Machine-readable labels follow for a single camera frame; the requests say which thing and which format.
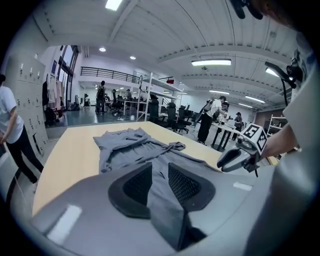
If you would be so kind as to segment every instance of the black mesh pad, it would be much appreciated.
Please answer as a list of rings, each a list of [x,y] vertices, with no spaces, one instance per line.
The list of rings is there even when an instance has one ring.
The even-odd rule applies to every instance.
[[[169,163],[168,177],[170,188],[187,212],[202,210],[216,193],[210,181],[172,162]]]
[[[147,200],[151,185],[152,163],[147,162],[113,182],[108,197],[112,205],[125,216],[150,219]]]

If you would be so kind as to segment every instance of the railing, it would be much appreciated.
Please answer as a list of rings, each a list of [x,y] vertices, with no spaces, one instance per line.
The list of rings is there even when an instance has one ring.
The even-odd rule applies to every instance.
[[[134,84],[139,84],[139,77],[122,73],[114,70],[104,69],[104,68],[97,68],[97,67],[88,67],[82,66],[81,67],[81,76],[91,76],[91,77],[102,77],[102,78],[111,78],[117,80],[123,80],[126,82],[131,82]]]

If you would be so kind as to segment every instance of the desk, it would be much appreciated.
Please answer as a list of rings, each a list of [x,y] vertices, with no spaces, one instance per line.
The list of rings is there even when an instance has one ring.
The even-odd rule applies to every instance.
[[[216,130],[216,134],[215,134],[214,140],[213,140],[213,142],[212,142],[212,144],[211,144],[211,148],[213,148],[213,149],[215,149],[215,150],[217,150],[217,151],[219,151],[219,152],[224,152],[224,151],[225,151],[225,148],[226,148],[226,145],[227,145],[227,143],[228,143],[228,140],[229,140],[229,138],[230,138],[231,133],[241,134],[241,131],[238,131],[238,130],[236,130],[236,129],[232,129],[232,128],[226,126],[226,125],[218,125],[218,124],[216,124],[216,123],[214,123],[213,125],[214,125],[215,127],[217,127],[217,128],[220,128],[220,129],[224,130],[224,133],[223,133],[223,135],[222,135],[222,139],[221,139],[221,141],[220,141],[220,144],[219,144],[219,145],[215,144],[215,143],[216,143],[216,140],[217,140],[217,137],[218,137],[218,131],[219,131],[219,130]],[[224,139],[225,139],[225,137],[226,137],[226,133],[227,133],[227,132],[228,132],[228,136],[227,136],[227,138],[226,138],[226,140],[225,140],[225,143],[224,143],[223,147],[221,148],[221,145],[222,145],[222,143],[224,142]]]
[[[139,127],[154,139],[167,145],[171,142],[185,144],[183,153],[204,160],[219,170],[217,161],[221,153],[152,122],[70,127],[56,143],[45,163],[34,196],[32,215],[34,216],[43,206],[78,181],[99,174],[100,150],[93,137],[101,136],[106,131],[114,132]]]

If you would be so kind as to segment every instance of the ceiling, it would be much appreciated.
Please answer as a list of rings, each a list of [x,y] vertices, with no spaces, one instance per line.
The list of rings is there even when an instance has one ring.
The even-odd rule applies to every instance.
[[[123,0],[117,11],[106,0],[47,0],[34,18],[50,45],[117,48],[182,81],[187,89],[229,92],[254,110],[284,105],[283,85],[265,72],[265,61],[283,70],[296,48],[296,33],[268,17],[236,16],[229,0]],[[108,50],[106,56],[125,58]],[[191,65],[230,59],[230,66]],[[246,99],[251,96],[265,101]]]

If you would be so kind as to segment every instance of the robotic arm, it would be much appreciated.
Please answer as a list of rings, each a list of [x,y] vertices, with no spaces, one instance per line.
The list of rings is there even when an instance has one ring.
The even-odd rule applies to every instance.
[[[250,124],[236,139],[235,146],[226,150],[218,159],[217,166],[225,173],[244,167],[249,173],[255,171],[257,162],[267,144],[264,129],[256,124]]]

